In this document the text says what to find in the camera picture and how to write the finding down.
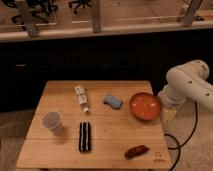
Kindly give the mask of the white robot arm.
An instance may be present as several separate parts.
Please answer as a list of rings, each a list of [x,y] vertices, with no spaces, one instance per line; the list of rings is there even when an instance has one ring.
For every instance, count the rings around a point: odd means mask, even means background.
[[[164,123],[176,116],[187,98],[213,112],[213,84],[206,81],[209,74],[209,66],[202,60],[192,60],[168,70],[167,84],[158,93]]]

